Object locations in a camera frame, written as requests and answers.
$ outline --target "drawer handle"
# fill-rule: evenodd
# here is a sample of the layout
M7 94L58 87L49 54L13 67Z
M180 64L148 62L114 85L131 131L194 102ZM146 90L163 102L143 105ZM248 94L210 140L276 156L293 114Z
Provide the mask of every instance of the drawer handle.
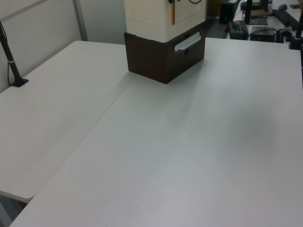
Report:
M178 50L185 50L186 48L190 47L194 43L198 42L201 39L200 34L197 32L196 34L192 35L191 37L187 38L186 40L183 40L179 44L175 46L175 51Z

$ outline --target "computer monitor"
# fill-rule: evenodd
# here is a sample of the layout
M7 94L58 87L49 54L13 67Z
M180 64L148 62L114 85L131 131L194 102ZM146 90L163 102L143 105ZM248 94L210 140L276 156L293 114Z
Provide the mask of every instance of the computer monitor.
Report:
M267 25L266 18L264 17L257 17L253 19L250 18L251 6L252 6L252 0L247 0L245 18L244 18L245 23L247 25ZM260 0L260 6L265 12L268 12L268 0Z

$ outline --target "black cable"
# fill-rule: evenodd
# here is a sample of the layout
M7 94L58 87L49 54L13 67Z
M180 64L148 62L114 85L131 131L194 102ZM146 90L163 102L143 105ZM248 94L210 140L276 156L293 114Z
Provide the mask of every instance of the black cable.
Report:
M198 4L198 3L200 3L202 0L199 0L199 1L197 1L197 2L193 2L192 0L189 0L189 2L190 3L193 3L193 4Z
M274 28L267 28L267 29L260 29L258 31L254 31L254 32L250 33L248 36L250 37L251 35L254 35L259 32L264 32L264 31L276 31L276 33L278 32L278 30L276 30Z
M9 86L11 86L11 84L9 82L9 63L8 63L8 83L9 83Z

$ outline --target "brown drawer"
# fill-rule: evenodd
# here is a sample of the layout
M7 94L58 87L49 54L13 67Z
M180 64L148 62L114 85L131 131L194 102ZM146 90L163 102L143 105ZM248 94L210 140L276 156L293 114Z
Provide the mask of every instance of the brown drawer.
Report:
M193 41L192 44L182 43L190 41L197 33L201 36L200 40ZM166 43L125 32L128 70L167 84L204 58L205 35L206 22ZM181 49L176 51L176 45L180 45Z

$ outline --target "white table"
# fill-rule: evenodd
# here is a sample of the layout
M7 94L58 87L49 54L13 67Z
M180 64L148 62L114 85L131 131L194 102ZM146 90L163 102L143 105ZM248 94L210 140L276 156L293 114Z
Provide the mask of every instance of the white table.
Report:
M302 138L300 52L206 39L169 84L136 76L11 227L300 226Z
M134 78L123 45L74 42L0 94L0 194L29 202Z

